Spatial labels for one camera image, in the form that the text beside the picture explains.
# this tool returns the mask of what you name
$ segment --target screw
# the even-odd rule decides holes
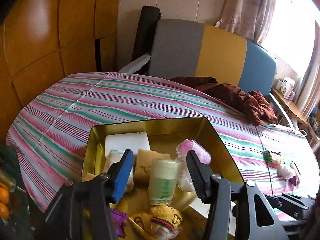
[[[68,179],[68,180],[66,180],[64,182],[64,185],[66,185],[66,186],[72,186],[72,184],[73,184],[73,180],[72,179]]]
[[[101,173],[101,174],[99,175],[99,177],[100,177],[101,179],[107,179],[107,178],[109,178],[109,174],[106,173],[106,172],[103,172],[103,173]]]
[[[253,180],[247,180],[247,185],[250,187],[254,187],[256,185],[256,183]]]
[[[221,175],[218,173],[211,174],[212,179],[221,179]]]

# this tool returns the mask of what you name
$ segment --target purple snack package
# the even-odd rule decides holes
[[[111,213],[111,219],[113,221],[113,227],[116,231],[117,236],[121,238],[125,238],[125,232],[124,232],[122,223],[128,217],[128,214],[113,208],[110,209],[110,213]]]

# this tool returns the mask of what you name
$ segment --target bed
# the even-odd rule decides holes
[[[209,119],[244,180],[266,194],[316,195],[319,167],[305,137],[281,125],[249,124],[244,115],[192,88],[150,76],[122,73],[69,75],[45,90],[12,123],[6,143],[17,153],[28,193],[45,211],[66,179],[81,178],[92,126],[146,119]],[[263,147],[293,160],[301,173],[294,187],[267,165]],[[276,211],[281,220],[286,215]]]

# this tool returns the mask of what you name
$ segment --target orange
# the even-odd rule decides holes
[[[9,218],[9,210],[5,204],[0,202],[0,217],[7,220]]]
[[[9,203],[9,191],[7,191],[3,187],[0,187],[0,201],[3,204],[8,204]]]

